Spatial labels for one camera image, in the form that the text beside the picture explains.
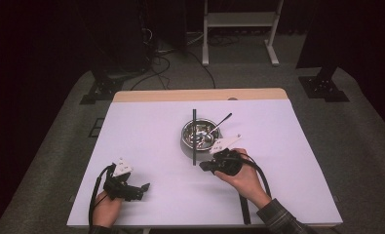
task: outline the white table surface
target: white table surface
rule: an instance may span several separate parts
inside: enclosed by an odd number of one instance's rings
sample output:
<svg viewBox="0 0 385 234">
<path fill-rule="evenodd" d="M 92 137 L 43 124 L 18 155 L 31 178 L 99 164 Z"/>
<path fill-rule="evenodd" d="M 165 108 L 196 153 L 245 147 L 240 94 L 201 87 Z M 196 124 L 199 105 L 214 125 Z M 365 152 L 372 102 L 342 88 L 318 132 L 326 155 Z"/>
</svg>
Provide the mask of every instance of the white table surface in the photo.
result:
<svg viewBox="0 0 385 234">
<path fill-rule="evenodd" d="M 180 131 L 192 119 L 215 123 L 223 137 L 241 134 L 231 147 L 245 148 L 265 173 L 273 198 L 299 221 L 342 222 L 320 165 L 288 99 L 112 102 L 70 213 L 68 226 L 87 227 L 100 172 L 123 157 L 133 167 L 128 184 L 150 188 L 141 201 L 125 202 L 116 226 L 229 227 L 244 225 L 239 195 L 211 172 L 192 165 L 181 150 Z M 249 202 L 252 224 L 263 222 Z"/>
</svg>

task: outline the carpeted floor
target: carpeted floor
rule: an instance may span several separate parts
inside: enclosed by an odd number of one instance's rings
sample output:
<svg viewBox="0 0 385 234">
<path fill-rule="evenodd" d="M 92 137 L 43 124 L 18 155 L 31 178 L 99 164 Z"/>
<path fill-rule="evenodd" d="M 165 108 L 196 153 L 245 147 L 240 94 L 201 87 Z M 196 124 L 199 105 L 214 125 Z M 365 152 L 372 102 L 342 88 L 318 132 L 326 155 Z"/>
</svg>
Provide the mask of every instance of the carpeted floor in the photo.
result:
<svg viewBox="0 0 385 234">
<path fill-rule="evenodd" d="M 336 71 L 333 81 L 349 102 L 325 102 L 306 96 L 298 77 L 316 75 L 318 69 L 295 69 L 304 38 L 278 35 L 274 47 L 281 65 L 273 67 L 265 48 L 259 46 L 259 36 L 241 36 L 238 43 L 230 46 L 210 47 L 207 70 L 218 89 L 274 87 L 286 90 L 344 220 L 336 231 L 321 228 L 319 233 L 385 233 L 385 123 L 354 78 L 341 69 Z M 191 46 L 189 51 L 198 59 L 201 57 L 199 46 Z M 154 76 L 137 84 L 135 90 L 212 88 L 210 74 L 191 54 L 173 53 L 163 57 L 171 63 L 168 70 L 160 79 Z M 155 58 L 153 67 L 157 72 L 162 71 L 167 68 L 167 61 Z M 152 71 L 148 71 L 128 80 L 122 90 L 130 90 L 151 74 Z M 89 137 L 89 133 L 96 119 L 106 116 L 110 104 L 109 100 L 79 104 L 94 81 L 90 71 L 83 74 L 64 102 L 0 219 L 0 233 L 87 233 L 84 229 L 67 227 L 66 222 L 96 144 L 96 138 Z M 234 232 L 255 233 L 256 230 Z"/>
</svg>

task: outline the dark background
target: dark background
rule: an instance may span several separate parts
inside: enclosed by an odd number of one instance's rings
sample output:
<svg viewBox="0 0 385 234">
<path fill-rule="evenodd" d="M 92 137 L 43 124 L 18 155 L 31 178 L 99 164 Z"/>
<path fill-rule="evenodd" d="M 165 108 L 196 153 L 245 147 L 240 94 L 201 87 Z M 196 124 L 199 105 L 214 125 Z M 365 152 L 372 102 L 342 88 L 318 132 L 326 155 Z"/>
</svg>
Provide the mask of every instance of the dark background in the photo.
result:
<svg viewBox="0 0 385 234">
<path fill-rule="evenodd" d="M 263 2 L 212 0 L 211 9 L 262 10 L 274 3 Z M 358 81 L 385 120 L 385 1 L 319 3 L 285 2 L 279 32 L 310 28 L 298 66 L 321 66 L 328 51 L 320 48 L 341 45 L 335 55 L 340 67 Z M 185 2 L 188 29 L 202 28 L 202 4 Z M 71 88 L 92 68 L 88 52 L 101 54 L 74 1 L 0 1 L 0 216 Z"/>
</svg>

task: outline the person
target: person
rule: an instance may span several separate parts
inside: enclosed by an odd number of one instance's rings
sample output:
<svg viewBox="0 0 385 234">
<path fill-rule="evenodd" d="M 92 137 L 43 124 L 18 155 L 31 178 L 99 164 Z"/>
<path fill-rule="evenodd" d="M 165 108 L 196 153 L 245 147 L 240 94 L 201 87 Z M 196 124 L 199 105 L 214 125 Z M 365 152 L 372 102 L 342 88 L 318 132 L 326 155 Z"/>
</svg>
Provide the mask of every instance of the person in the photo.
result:
<svg viewBox="0 0 385 234">
<path fill-rule="evenodd" d="M 247 150 L 235 148 L 241 157 L 248 159 Z M 234 176 L 216 171 L 214 173 L 221 180 L 233 186 L 243 197 L 254 203 L 259 211 L 256 213 L 267 228 L 273 233 L 316 234 L 311 227 L 299 222 L 287 211 L 277 199 L 269 197 L 261 186 L 256 169 L 244 164 L 241 170 Z M 106 193 L 103 191 L 97 196 L 97 202 Z M 90 234 L 111 234 L 112 225 L 115 222 L 122 206 L 122 199 L 104 198 L 95 208 L 93 214 L 93 226 Z"/>
</svg>

